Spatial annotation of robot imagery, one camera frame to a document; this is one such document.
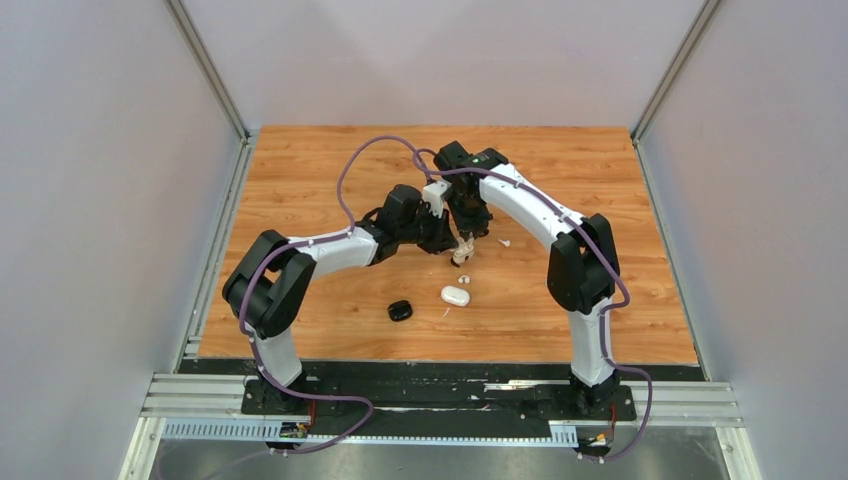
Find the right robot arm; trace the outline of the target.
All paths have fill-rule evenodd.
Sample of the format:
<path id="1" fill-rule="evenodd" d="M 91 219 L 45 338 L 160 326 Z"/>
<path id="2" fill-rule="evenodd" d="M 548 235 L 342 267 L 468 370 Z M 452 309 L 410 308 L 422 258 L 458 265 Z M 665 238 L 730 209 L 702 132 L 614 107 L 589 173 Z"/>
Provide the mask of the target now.
<path id="1" fill-rule="evenodd" d="M 570 323 L 571 403 L 584 417 L 598 416 L 619 385 L 606 318 L 620 278 L 609 221 L 556 202 L 492 148 L 471 154 L 453 141 L 435 154 L 434 164 L 449 186 L 446 204 L 460 246 L 488 234 L 488 208 L 495 206 L 548 249 L 546 285 Z"/>

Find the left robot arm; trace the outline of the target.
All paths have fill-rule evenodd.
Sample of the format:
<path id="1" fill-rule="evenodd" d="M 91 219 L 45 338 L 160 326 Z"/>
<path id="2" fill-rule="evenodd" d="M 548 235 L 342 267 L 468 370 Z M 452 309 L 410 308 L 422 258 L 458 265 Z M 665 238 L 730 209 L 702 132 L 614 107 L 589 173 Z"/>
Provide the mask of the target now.
<path id="1" fill-rule="evenodd" d="M 268 400 L 283 413 L 298 411 L 306 386 L 292 334 L 310 283 L 350 268 L 379 264 L 402 245 L 440 254 L 458 245 L 445 205 L 449 186 L 432 181 L 418 190 L 397 185 L 384 204 L 353 227 L 323 236 L 287 238 L 262 232 L 226 280 L 222 297 L 248 337 Z"/>

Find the black glossy charging case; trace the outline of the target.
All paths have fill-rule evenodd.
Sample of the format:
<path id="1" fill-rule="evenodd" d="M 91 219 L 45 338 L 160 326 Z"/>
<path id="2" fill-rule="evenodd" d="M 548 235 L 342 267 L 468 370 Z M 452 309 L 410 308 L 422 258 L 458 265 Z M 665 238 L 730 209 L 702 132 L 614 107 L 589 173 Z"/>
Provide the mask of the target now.
<path id="1" fill-rule="evenodd" d="M 391 303 L 387 307 L 387 315 L 392 322 L 402 322 L 408 320 L 412 317 L 413 314 L 413 306 L 408 300 L 399 300 Z"/>

